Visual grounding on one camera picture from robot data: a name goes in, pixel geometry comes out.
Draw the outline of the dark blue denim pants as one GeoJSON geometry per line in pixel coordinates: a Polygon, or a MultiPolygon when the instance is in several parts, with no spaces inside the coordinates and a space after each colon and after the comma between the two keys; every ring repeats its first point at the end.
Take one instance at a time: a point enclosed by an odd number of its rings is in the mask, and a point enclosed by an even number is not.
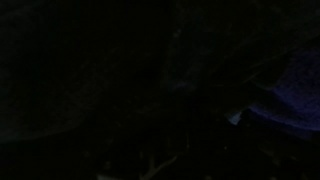
{"type": "Polygon", "coordinates": [[[319,0],[0,0],[0,180],[319,180],[250,111],[312,48],[319,0]]]}

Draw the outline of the blue checkered bed sheet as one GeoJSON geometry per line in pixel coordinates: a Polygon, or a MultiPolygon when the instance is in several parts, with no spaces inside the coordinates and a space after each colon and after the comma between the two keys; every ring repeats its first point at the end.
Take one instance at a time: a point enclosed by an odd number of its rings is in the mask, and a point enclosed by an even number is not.
{"type": "Polygon", "coordinates": [[[234,113],[228,117],[228,121],[233,125],[237,125],[241,120],[241,115],[241,112],[234,113]]]}

